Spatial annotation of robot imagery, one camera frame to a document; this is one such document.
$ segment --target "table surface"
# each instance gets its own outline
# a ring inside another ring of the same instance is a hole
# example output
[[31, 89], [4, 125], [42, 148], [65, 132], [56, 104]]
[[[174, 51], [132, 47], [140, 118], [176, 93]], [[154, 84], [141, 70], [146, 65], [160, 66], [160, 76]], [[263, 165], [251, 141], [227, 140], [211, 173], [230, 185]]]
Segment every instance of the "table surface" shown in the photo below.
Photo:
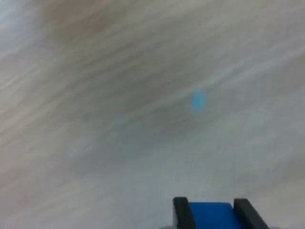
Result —
[[0, 1], [1, 228], [156, 229], [175, 196], [304, 228], [304, 11]]

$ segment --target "light wood grain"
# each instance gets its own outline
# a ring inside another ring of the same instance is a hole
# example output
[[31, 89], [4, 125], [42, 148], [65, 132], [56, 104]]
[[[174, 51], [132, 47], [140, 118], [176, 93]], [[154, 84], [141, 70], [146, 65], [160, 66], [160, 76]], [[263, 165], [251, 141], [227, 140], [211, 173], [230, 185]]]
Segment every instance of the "light wood grain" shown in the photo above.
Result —
[[186, 195], [304, 228], [304, 11], [0, 1], [0, 227], [156, 229]]

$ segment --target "blue block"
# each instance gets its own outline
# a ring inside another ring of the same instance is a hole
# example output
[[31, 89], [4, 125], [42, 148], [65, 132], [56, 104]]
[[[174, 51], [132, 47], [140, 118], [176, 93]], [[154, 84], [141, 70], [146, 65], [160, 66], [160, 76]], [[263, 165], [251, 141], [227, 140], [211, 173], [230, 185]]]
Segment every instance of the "blue block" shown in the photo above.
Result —
[[190, 203], [197, 229], [242, 229], [230, 203]]

